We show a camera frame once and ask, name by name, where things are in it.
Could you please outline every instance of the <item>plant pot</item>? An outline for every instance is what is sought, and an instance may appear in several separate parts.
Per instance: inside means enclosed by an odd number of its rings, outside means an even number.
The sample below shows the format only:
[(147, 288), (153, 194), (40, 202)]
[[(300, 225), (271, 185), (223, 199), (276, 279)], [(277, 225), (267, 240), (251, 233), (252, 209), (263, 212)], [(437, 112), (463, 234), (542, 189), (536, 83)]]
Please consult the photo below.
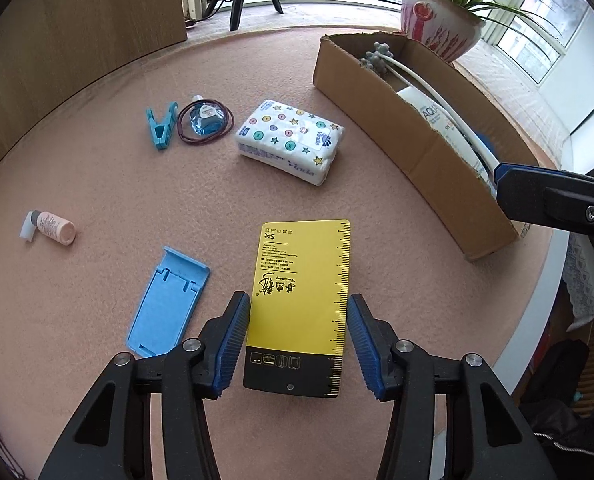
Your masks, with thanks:
[(462, 56), (481, 38), (484, 20), (450, 0), (402, 0), (401, 31), (446, 62)]

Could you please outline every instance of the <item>white bottle cap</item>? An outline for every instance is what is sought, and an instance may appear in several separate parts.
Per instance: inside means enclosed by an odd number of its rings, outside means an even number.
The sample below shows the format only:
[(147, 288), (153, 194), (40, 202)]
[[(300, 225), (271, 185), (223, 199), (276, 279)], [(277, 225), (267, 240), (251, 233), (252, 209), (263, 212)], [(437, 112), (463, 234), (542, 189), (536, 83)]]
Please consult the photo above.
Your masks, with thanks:
[(24, 224), (21, 226), (21, 232), (19, 233), (19, 237), (26, 240), (26, 242), (32, 242), (32, 237), (37, 229), (37, 226), (32, 223), (32, 213), (33, 211), (29, 211), (26, 215)]

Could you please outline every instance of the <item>cardboard box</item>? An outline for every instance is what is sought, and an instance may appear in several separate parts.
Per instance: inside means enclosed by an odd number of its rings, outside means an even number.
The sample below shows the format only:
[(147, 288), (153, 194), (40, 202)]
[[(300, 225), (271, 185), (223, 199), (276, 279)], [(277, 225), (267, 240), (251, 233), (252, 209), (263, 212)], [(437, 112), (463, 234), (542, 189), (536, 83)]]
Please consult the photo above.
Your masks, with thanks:
[(524, 225), (510, 221), (486, 185), (440, 134), (397, 95), (405, 85), (381, 78), (359, 59), (373, 43), (424, 78), (476, 132), (494, 144), (500, 161), (537, 166), (520, 134), (472, 83), (421, 43), (385, 32), (321, 38), (314, 85), (341, 108), (403, 171), (439, 215), (469, 260), (510, 244)]

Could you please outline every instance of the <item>metal bolt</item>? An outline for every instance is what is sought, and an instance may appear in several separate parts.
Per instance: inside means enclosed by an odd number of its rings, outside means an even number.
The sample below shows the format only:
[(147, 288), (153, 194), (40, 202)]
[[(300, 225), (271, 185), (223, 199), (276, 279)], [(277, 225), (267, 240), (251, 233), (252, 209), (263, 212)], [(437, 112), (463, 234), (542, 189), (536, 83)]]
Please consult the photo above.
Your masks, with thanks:
[(586, 209), (586, 220), (589, 222), (594, 222), (594, 206), (589, 205), (588, 209)]
[(413, 351), (414, 344), (412, 341), (408, 341), (408, 339), (400, 339), (395, 343), (395, 348), (404, 354)]
[(132, 354), (129, 354), (128, 352), (121, 352), (117, 354), (114, 357), (114, 359), (112, 359), (112, 362), (115, 363), (117, 366), (123, 366), (130, 362), (131, 357)]
[(466, 362), (470, 365), (470, 366), (481, 366), (484, 362), (483, 357), (481, 357), (481, 355), (477, 355), (477, 354), (468, 354), (466, 356)]
[(186, 339), (182, 343), (182, 346), (184, 347), (184, 350), (186, 350), (186, 352), (194, 352), (195, 350), (198, 350), (202, 347), (202, 342), (198, 339)]

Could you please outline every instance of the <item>potted plant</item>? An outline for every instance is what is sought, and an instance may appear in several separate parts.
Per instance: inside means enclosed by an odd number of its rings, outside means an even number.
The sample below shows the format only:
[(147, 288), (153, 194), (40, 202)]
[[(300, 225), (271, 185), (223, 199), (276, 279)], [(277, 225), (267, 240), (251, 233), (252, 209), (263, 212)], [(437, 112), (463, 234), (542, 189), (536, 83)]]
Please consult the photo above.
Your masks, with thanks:
[[(423, 43), (446, 62), (451, 62), (465, 54), (479, 41), (485, 24), (484, 20), (508, 27), (505, 23), (487, 16), (477, 15), (479, 11), (493, 9), (508, 10), (529, 20), (549, 34), (533, 19), (532, 15), (536, 16), (534, 12), (494, 0), (402, 0), (401, 31), (406, 37)], [(524, 36), (545, 56), (548, 56), (538, 44), (520, 30), (514, 28), (513, 31)]]

